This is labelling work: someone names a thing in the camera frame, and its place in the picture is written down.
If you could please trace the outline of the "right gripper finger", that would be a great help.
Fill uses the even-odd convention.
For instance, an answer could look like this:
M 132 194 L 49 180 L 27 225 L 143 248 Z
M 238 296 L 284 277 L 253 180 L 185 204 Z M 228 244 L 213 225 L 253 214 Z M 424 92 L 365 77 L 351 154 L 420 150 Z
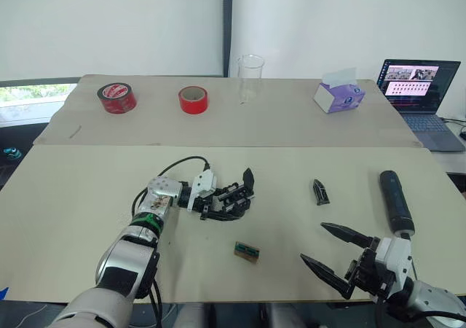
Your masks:
M 313 259 L 305 254 L 300 254 L 304 264 L 327 285 L 335 289 L 344 299 L 349 300 L 354 292 L 355 285 L 343 278 L 338 277 L 332 269 L 327 267 L 316 259 Z
M 321 222 L 320 225 L 338 239 L 346 243 L 355 244 L 362 249 L 376 249 L 379 245 L 377 237 L 366 236 L 349 227 L 330 222 Z

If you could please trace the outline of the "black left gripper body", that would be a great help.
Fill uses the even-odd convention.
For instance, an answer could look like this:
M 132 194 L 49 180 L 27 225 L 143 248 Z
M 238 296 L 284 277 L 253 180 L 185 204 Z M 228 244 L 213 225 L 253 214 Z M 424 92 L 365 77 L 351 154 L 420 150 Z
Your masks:
M 200 213 L 201 220 L 213 219 L 216 221 L 222 221 L 223 217 L 218 211 L 212 209 L 213 198 L 218 197 L 221 194 L 221 189 L 216 189 L 212 194 L 207 197 L 197 198 L 197 211 Z

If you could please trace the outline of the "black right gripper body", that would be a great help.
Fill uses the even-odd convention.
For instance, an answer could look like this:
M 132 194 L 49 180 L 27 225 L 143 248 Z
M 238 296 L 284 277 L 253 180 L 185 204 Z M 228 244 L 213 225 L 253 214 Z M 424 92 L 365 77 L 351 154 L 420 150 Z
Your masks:
M 395 274 L 382 262 L 376 260 L 377 248 L 381 242 L 380 238 L 374 237 L 360 258 L 351 262 L 344 277 L 348 285 L 344 292 L 345 299 L 351 298 L 355 287 L 379 299 L 385 300 L 389 297 L 390 290 L 395 283 Z

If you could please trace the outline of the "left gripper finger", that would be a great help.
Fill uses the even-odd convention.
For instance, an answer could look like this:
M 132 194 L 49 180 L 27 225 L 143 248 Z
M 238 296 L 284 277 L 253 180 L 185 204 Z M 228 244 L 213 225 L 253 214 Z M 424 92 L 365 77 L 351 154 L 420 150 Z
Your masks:
M 223 189 L 217 190 L 218 198 L 238 198 L 243 194 L 243 185 L 238 183 L 230 184 Z
M 200 212 L 200 219 L 213 219 L 220 222 L 235 221 L 241 219 L 249 208 L 249 205 L 233 205 L 224 207 L 220 211 L 212 211 L 209 206 L 206 206 Z

